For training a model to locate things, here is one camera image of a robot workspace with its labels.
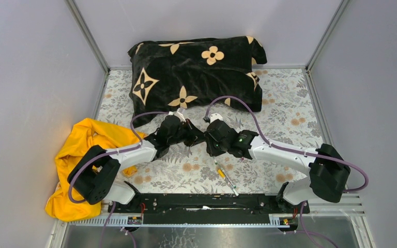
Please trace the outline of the yellow cap marker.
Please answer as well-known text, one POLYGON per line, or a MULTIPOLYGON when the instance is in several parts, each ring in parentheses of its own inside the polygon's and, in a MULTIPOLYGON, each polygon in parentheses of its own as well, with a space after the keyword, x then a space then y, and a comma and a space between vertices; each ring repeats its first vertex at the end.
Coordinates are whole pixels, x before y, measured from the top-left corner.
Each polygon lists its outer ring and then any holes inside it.
POLYGON ((233 183, 233 181, 231 180, 231 178, 228 176, 228 174, 225 172, 225 170, 223 168, 219 168, 217 170, 218 174, 224 179, 224 181, 226 182, 226 184, 231 188, 231 190, 233 191, 233 193, 236 196, 239 196, 239 193, 236 190, 236 185, 233 183))

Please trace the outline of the clear cap pen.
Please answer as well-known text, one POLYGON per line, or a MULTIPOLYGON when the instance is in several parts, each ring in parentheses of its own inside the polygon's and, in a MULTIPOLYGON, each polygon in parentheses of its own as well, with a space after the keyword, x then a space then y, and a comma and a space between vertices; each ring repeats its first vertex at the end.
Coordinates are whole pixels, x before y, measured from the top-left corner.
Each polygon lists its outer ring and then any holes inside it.
POLYGON ((216 170, 218 175, 229 185, 229 187, 231 187, 232 189, 237 188, 233 180, 229 177, 228 173, 220 164, 216 165, 216 170))

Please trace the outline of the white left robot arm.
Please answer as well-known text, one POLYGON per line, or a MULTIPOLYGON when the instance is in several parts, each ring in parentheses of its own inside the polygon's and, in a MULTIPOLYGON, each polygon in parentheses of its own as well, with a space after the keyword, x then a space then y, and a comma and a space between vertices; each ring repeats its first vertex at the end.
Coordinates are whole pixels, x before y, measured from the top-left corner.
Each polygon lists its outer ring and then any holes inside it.
POLYGON ((128 183, 116 182, 117 174, 134 165, 162 158, 172 145, 183 143, 191 147, 204 141, 204 132, 189 119, 168 115, 155 132, 137 144, 115 149, 94 145, 68 176, 69 199, 73 203, 90 205, 103 200, 117 202, 125 211, 134 212, 140 205, 137 190, 128 183))

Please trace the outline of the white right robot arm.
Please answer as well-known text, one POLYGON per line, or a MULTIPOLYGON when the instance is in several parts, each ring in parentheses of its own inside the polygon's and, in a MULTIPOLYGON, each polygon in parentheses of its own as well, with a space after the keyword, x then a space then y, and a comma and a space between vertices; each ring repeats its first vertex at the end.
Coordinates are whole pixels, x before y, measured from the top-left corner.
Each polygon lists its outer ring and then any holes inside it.
POLYGON ((207 153, 212 157, 229 153, 236 158, 286 165, 303 173, 305 178, 284 183, 278 192, 276 206, 284 213, 305 200, 319 198, 338 203, 350 175, 349 166, 341 163, 338 152, 328 144, 306 148, 266 141, 257 132, 237 132, 219 119, 209 124, 204 138, 207 153))

